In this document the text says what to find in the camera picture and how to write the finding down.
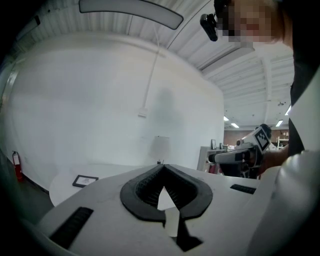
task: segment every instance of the person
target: person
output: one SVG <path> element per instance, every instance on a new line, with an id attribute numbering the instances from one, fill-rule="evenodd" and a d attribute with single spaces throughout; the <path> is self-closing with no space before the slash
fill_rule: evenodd
<path id="1" fill-rule="evenodd" d="M 315 2 L 294 0 L 214 0 L 217 28 L 224 35 L 246 42 L 283 42 L 293 50 L 294 80 L 291 106 L 308 87 L 320 64 L 317 36 L 318 8 Z M 304 150 L 300 136 L 289 120 L 289 143 L 279 151 L 264 154 L 259 174 L 281 166 L 288 157 Z"/>
<path id="2" fill-rule="evenodd" d="M 270 128 L 268 125 L 266 125 L 265 123 L 261 124 L 260 127 L 262 127 L 262 129 L 264 130 L 267 138 L 268 138 L 269 141 L 270 141 L 270 146 L 269 146 L 266 150 L 267 150 L 267 151 L 277 151 L 278 148 L 271 143 L 271 135 L 272 135 L 272 130 L 271 130 L 271 128 Z"/>

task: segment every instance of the black shirt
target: black shirt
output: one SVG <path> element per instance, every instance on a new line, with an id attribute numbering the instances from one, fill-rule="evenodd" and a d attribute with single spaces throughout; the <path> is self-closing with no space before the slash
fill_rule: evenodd
<path id="1" fill-rule="evenodd" d="M 280 4 L 292 19 L 294 80 L 291 105 L 294 106 L 308 87 L 320 65 L 318 8 L 313 1 L 283 0 Z M 304 150 L 300 136 L 289 119 L 289 156 Z"/>

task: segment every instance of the gray floor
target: gray floor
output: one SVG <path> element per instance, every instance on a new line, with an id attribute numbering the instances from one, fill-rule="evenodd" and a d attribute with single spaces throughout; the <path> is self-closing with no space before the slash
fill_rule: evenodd
<path id="1" fill-rule="evenodd" d="M 47 193 L 25 180 L 18 182 L 14 166 L 0 152 L 0 182 L 7 189 L 18 214 L 36 224 L 54 206 Z"/>

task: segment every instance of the white ceiling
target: white ceiling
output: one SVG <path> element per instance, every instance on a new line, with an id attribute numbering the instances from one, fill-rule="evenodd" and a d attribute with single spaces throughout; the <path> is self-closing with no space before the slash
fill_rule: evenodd
<path id="1" fill-rule="evenodd" d="M 11 55 L 16 57 L 47 38 L 83 31 L 124 34 L 156 44 L 155 24 L 162 47 L 201 70 L 223 91 L 224 111 L 230 119 L 226 129 L 232 127 L 230 123 L 242 129 L 262 123 L 275 126 L 278 120 L 284 120 L 282 127 L 288 124 L 285 113 L 294 77 L 292 51 L 279 43 L 243 49 L 221 38 L 211 42 L 199 20 L 202 14 L 214 12 L 213 1 L 152 0 L 184 17 L 177 30 L 124 13 L 80 13 L 78 1 L 47 1 L 36 13 L 41 24 L 16 42 Z"/>

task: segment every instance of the fire extinguisher label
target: fire extinguisher label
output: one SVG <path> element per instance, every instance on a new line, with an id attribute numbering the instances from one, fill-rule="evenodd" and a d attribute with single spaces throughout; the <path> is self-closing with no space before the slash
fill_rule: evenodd
<path id="1" fill-rule="evenodd" d="M 15 165 L 20 165 L 19 156 L 18 156 L 18 155 L 14 155 L 14 156 L 13 156 L 13 161 L 14 161 L 14 164 L 15 164 Z"/>

